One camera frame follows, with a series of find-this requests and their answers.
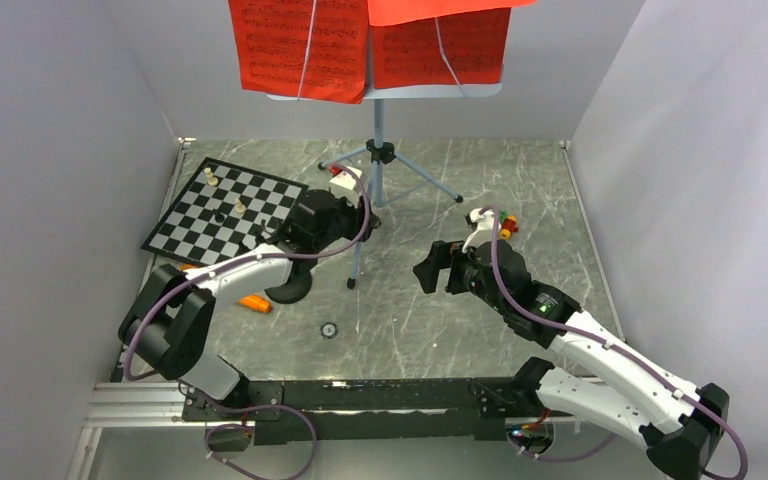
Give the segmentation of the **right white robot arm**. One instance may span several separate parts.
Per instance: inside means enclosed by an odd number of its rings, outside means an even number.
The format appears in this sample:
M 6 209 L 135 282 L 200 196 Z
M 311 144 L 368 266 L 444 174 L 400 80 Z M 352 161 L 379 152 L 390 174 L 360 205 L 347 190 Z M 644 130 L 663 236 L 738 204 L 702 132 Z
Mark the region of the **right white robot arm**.
M 552 363 L 530 358 L 512 378 L 511 398 L 524 415 L 543 408 L 584 418 L 637 445 L 672 479 L 700 479 L 722 439 L 729 395 L 714 383 L 682 379 L 607 331 L 563 291 L 531 277 L 505 241 L 465 248 L 433 242 L 413 273 L 424 293 L 470 293 L 521 338 L 583 366 L 600 379 L 587 386 Z

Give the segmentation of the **black microphone desk stand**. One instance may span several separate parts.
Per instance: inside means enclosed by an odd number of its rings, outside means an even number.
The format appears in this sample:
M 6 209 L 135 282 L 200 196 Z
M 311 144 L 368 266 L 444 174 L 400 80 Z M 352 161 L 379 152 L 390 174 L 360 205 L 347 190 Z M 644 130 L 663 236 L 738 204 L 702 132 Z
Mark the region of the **black microphone desk stand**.
M 277 287 L 265 290 L 266 296 L 273 302 L 289 305 L 303 300 L 313 286 L 313 260 L 294 260 L 288 280 Z

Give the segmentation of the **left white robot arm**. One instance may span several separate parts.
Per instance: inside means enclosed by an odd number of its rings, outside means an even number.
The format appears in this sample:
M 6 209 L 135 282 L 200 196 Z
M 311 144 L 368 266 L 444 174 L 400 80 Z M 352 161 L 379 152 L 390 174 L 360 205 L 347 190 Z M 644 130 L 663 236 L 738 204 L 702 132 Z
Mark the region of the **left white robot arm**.
M 334 242 L 354 245 L 371 234 L 368 194 L 363 187 L 356 191 L 355 202 L 328 190 L 305 191 L 277 231 L 243 255 L 187 271 L 155 269 L 118 330 L 126 347 L 125 378 L 137 380 L 131 364 L 139 356 L 164 379 L 208 396 L 208 407 L 221 419 L 239 417 L 250 404 L 250 381 L 207 349 L 214 314 L 257 292 L 276 303 L 302 300 L 319 260 L 336 255 Z

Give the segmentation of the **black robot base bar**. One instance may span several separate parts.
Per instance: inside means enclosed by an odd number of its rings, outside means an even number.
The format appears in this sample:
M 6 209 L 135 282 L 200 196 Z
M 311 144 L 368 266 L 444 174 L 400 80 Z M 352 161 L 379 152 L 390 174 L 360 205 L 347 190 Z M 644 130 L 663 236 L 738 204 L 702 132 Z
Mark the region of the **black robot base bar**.
M 257 446 L 311 438 L 382 440 L 470 437 L 503 440 L 508 425 L 545 412 L 507 377 L 253 381 L 255 411 L 223 411 L 193 387 L 182 387 L 186 422 L 250 423 Z

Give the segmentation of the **orange toy microphone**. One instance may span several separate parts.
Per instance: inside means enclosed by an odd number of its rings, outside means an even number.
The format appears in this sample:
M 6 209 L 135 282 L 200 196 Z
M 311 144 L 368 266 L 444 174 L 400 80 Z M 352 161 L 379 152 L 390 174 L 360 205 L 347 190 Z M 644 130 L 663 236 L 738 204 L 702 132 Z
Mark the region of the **orange toy microphone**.
M 231 305 L 231 293 L 244 291 L 248 292 L 248 295 L 238 297 L 235 304 L 258 313 L 267 314 L 272 310 L 272 304 L 263 296 L 257 295 L 260 290 L 255 289 L 256 275 L 252 273 L 253 269 L 252 264 L 237 267 L 229 273 L 223 273 L 219 280 L 210 278 L 198 284 L 198 287 L 207 288 L 213 293 L 217 300 L 218 310 Z

